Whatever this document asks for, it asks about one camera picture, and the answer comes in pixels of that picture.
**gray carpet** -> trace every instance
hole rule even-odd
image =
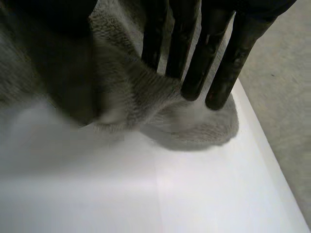
[[[239,79],[311,227],[311,1],[298,0],[254,46]]]

